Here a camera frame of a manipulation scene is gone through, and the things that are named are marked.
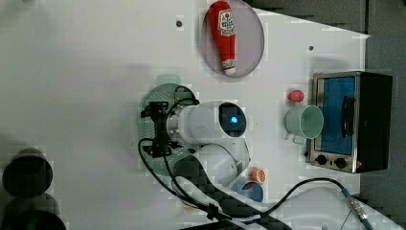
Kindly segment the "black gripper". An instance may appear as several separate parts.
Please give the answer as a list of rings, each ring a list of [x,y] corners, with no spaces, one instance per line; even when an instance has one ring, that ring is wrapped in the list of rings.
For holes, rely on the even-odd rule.
[[[153,122],[154,137],[150,146],[143,147],[143,150],[152,158],[159,158],[171,155],[172,149],[179,149],[178,142],[171,141],[167,132],[168,102],[150,102],[141,112],[142,118],[149,117]]]

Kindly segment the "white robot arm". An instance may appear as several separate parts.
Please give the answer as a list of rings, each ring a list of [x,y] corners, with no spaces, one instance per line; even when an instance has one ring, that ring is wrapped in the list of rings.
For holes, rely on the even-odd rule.
[[[272,214],[293,195],[289,190],[277,203],[264,203],[234,191],[250,156],[243,138],[246,117],[234,103],[150,102],[141,112],[153,123],[154,136],[138,143],[143,161],[164,162],[170,185],[164,187],[192,208],[215,219],[221,229],[257,224],[266,230],[296,230]]]

